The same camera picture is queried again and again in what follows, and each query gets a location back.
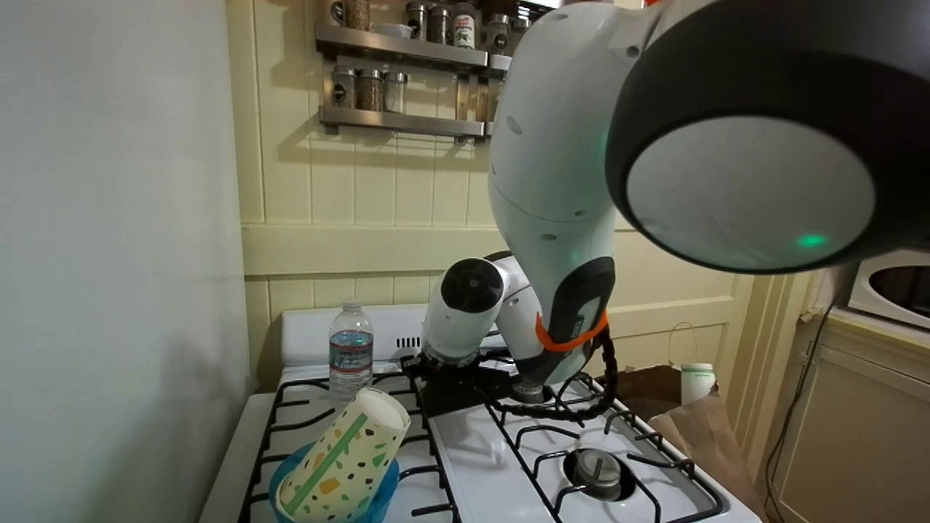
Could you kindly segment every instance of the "kitchen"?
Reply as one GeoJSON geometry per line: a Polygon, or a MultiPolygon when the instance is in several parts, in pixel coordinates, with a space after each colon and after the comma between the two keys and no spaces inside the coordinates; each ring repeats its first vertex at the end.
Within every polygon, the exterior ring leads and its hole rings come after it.
{"type": "MultiPolygon", "coordinates": [[[[485,146],[313,121],[329,70],[311,44],[316,2],[231,0],[228,24],[220,11],[207,0],[0,11],[13,519],[194,519],[244,394],[276,387],[283,311],[425,301],[450,262],[502,247],[485,146]]],[[[408,109],[454,117],[454,79],[411,76],[408,109]]],[[[802,351],[793,324],[823,311],[823,275],[700,271],[626,223],[616,253],[620,364],[712,361],[762,471],[781,375],[802,351]]],[[[916,413],[908,432],[928,432],[930,410],[916,413]]]]}

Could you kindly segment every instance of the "gas stove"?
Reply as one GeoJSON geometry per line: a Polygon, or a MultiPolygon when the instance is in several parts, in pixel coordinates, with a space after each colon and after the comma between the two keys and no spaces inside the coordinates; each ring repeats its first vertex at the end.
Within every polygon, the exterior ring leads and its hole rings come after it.
{"type": "MultiPolygon", "coordinates": [[[[316,441],[340,407],[325,390],[325,332],[334,313],[284,313],[283,383],[244,410],[200,519],[274,523],[267,481],[276,464],[316,441]]],[[[376,324],[376,387],[414,419],[399,454],[389,523],[760,519],[623,403],[591,422],[514,415],[505,400],[425,410],[434,403],[428,380],[401,367],[418,345],[425,307],[380,306],[367,313],[376,324]]],[[[579,375],[562,383],[550,407],[579,410],[600,394],[603,387],[579,375]]]]}

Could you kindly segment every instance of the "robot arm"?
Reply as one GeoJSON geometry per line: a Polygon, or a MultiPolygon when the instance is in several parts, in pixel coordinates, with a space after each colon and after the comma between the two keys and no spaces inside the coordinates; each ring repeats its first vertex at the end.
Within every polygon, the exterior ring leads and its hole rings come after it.
{"type": "Polygon", "coordinates": [[[488,178],[542,307],[513,329],[543,333],[521,349],[521,375],[552,383],[585,367],[585,345],[543,345],[600,324],[616,208],[662,249],[732,274],[928,239],[928,16],[925,0],[667,0],[539,21],[498,105],[488,178]]]}

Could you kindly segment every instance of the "green indicator light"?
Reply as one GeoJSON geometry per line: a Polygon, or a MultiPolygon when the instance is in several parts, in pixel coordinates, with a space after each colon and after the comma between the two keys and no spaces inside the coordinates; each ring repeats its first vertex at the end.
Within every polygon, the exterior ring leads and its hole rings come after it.
{"type": "Polygon", "coordinates": [[[799,236],[793,245],[796,245],[799,249],[821,249],[821,247],[826,247],[828,242],[831,242],[828,236],[809,231],[809,236],[799,236]]]}

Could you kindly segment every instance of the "white stove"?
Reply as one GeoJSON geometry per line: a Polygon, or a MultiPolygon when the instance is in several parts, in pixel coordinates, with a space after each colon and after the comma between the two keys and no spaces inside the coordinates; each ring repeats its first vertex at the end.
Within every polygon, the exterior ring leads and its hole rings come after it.
{"type": "MultiPolygon", "coordinates": [[[[283,383],[276,394],[249,399],[200,523],[274,523],[267,481],[276,464],[316,441],[340,407],[325,390],[334,313],[284,313],[283,383]]],[[[414,419],[389,523],[760,519],[623,403],[592,422],[528,419],[498,403],[425,415],[430,390],[401,370],[401,358],[418,349],[425,306],[369,306],[367,313],[376,324],[376,387],[414,419]]],[[[579,375],[550,403],[572,410],[600,393],[597,380],[579,375]]]]}

